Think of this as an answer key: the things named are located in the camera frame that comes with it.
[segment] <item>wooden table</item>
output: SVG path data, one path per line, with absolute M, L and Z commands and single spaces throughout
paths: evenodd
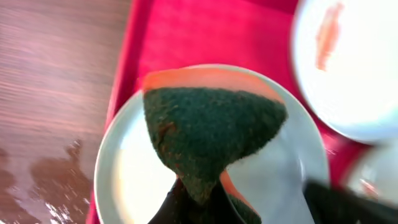
M 128 9 L 0 0 L 1 222 L 85 222 Z

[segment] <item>white plate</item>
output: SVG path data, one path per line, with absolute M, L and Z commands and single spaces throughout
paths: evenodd
M 341 0 L 339 41 L 317 69 L 317 35 L 337 0 L 301 1 L 292 33 L 298 85 L 315 114 L 338 133 L 360 142 L 398 136 L 397 1 Z
M 346 185 L 362 196 L 398 208 L 398 139 L 375 148 L 358 161 Z
M 283 87 L 256 72 L 229 65 L 271 86 L 285 101 L 288 120 L 258 155 L 228 167 L 236 188 L 264 223 L 313 223 L 302 195 L 308 177 L 328 183 L 328 161 L 315 123 Z M 157 157 L 144 119 L 142 92 L 123 106 L 109 127 L 95 170 L 95 197 L 105 224 L 146 224 L 160 208 L 175 174 Z

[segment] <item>dark object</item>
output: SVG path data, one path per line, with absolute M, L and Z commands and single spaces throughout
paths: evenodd
M 304 196 L 315 224 L 396 224 L 398 210 L 352 192 L 309 182 Z
M 234 205 L 234 208 L 238 213 L 240 214 L 241 218 L 247 223 L 247 224 L 261 224 L 261 218 L 259 215 L 254 212 L 250 207 L 248 207 L 244 202 L 242 202 L 240 199 L 228 195 L 229 199 L 231 200 L 232 204 Z
M 198 205 L 187 193 L 180 179 L 167 194 L 161 208 L 149 224 L 246 224 L 229 200 L 220 181 L 213 188 L 210 200 Z

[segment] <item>tray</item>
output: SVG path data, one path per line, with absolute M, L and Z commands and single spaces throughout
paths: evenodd
M 135 0 L 109 102 L 106 128 L 150 71 L 224 63 L 266 74 L 288 89 L 315 120 L 325 144 L 331 183 L 368 146 L 323 124 L 308 108 L 290 62 L 290 27 L 297 0 Z M 94 196 L 87 224 L 99 224 Z

